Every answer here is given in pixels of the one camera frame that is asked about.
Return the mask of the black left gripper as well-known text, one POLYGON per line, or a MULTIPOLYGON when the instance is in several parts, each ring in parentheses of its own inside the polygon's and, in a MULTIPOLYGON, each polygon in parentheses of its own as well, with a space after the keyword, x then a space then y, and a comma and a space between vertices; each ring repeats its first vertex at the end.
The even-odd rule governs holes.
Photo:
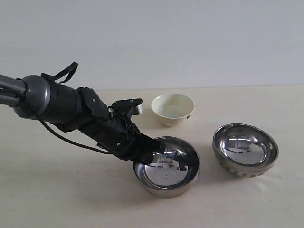
POLYGON ((184 153, 165 152, 162 141, 141 134, 130 120, 93 120, 78 130, 121 160, 135 160, 139 154, 145 154, 135 161, 148 167, 187 170, 187 157, 184 153))

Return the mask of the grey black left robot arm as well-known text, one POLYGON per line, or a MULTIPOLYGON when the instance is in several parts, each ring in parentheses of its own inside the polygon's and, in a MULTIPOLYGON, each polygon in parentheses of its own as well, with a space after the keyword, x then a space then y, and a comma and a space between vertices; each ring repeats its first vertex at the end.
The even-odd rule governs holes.
POLYGON ((142 113, 140 98, 106 105, 91 88, 74 89, 50 76, 30 75, 17 79, 1 76, 0 102, 21 118, 39 121, 74 146, 144 165, 161 154, 172 159, 180 171, 189 165, 180 152, 143 134, 132 122, 133 115, 142 113))

